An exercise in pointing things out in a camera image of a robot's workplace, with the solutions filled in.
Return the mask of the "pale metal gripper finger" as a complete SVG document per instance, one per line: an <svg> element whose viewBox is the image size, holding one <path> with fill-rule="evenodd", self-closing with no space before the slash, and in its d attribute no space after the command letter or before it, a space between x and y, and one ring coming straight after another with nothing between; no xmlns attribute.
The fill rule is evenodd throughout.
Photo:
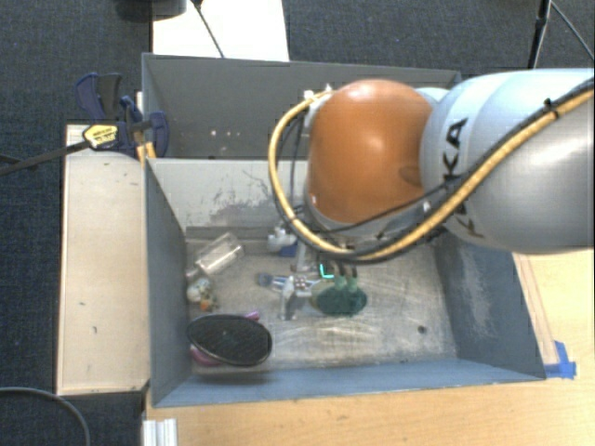
<svg viewBox="0 0 595 446"><path fill-rule="evenodd" d="M273 291L296 290L297 285L293 277L259 273L257 284Z"/></svg>
<svg viewBox="0 0 595 446"><path fill-rule="evenodd" d="M281 321L292 321L303 306L303 299L295 291L282 291L278 318Z"/></svg>

